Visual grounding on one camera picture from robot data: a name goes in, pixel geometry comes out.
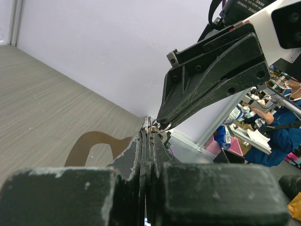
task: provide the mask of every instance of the gray wood grain surface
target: gray wood grain surface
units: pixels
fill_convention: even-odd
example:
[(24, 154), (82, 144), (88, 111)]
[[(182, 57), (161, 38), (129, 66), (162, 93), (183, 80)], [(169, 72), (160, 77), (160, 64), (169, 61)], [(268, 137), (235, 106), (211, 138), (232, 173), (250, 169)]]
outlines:
[[(124, 139), (142, 122), (17, 48), (0, 47), (0, 185), (17, 169), (64, 166), (86, 132)], [(86, 166), (112, 160), (109, 145), (95, 145)]]

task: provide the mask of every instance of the blue clothing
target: blue clothing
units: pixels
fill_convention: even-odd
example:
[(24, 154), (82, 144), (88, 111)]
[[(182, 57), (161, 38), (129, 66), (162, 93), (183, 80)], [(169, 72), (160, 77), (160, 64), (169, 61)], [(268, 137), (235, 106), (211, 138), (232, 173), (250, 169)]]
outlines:
[[(295, 104), (301, 106), (301, 100)], [(245, 123), (254, 123), (259, 116), (256, 115), (250, 119), (245, 120)], [(288, 124), (293, 121), (299, 120), (294, 113), (285, 107), (281, 107), (278, 112), (274, 114), (274, 121), (271, 126)], [(248, 162), (261, 164), (264, 166), (277, 166), (282, 160), (294, 149), (301, 144), (301, 129), (290, 128), (290, 129), (279, 129), (269, 133), (272, 153), (267, 155), (255, 147), (252, 147), (245, 159)]]

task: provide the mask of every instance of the brown bag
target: brown bag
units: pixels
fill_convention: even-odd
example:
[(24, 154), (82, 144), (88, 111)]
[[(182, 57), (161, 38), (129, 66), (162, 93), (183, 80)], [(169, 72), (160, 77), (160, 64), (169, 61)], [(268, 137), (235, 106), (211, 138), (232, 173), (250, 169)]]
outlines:
[(301, 221), (301, 192), (288, 204), (288, 210), (294, 219)]

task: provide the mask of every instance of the pink object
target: pink object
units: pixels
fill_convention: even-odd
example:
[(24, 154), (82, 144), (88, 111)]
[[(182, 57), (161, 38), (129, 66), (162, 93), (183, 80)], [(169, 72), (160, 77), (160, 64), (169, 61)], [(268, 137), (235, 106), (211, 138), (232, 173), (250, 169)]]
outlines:
[[(218, 143), (214, 140), (213, 135), (205, 143), (205, 149), (214, 155), (218, 155), (221, 152), (221, 148), (218, 145)], [(235, 137), (231, 137), (231, 146), (228, 151), (238, 156), (244, 156), (243, 152), (241, 151), (239, 142)]]

